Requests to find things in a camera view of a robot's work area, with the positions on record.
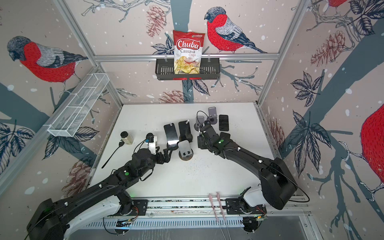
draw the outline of white wire rack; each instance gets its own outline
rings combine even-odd
[[[74,136],[109,82],[109,78],[105,73],[93,73],[83,81],[86,81],[84,86],[77,93],[71,93],[74,95],[73,99],[49,127],[48,132],[55,137]]]

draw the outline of white table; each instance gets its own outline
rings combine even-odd
[[[197,147],[199,133],[194,129],[196,112],[201,110],[208,114],[209,107],[216,107],[217,115],[228,115],[228,133],[234,142],[262,157],[273,159],[253,103],[124,105],[91,180],[91,186],[108,177],[112,169],[118,169],[130,161],[134,148],[145,139],[147,133],[157,136],[157,146],[162,151],[167,144],[163,126],[174,123],[179,135],[178,122],[189,119],[193,135],[193,142],[190,144],[194,152],[192,159],[183,161],[179,158],[179,150],[174,151],[169,163],[156,164],[153,174],[147,180],[139,181],[127,189],[131,197],[207,196],[215,192],[220,192],[221,195],[237,195],[247,187],[256,187],[260,181],[251,172]],[[220,134],[218,123],[212,126]],[[123,131],[133,136],[134,143],[119,148],[101,169],[118,147],[120,133]]]

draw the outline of bag of chips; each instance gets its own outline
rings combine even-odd
[[[173,66],[175,74],[200,73],[204,35],[204,33],[183,33],[182,31],[173,30],[175,43]]]

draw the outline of black smartphone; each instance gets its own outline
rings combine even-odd
[[[178,149],[177,144],[179,143],[179,137],[177,136],[175,124],[164,125],[164,131],[167,136],[168,147],[172,150]]]
[[[180,141],[188,140],[192,142],[193,136],[191,133],[191,127],[189,126],[189,121],[181,121],[179,122],[179,131],[180,131]]]
[[[218,116],[218,129],[225,132],[229,131],[228,115]]]

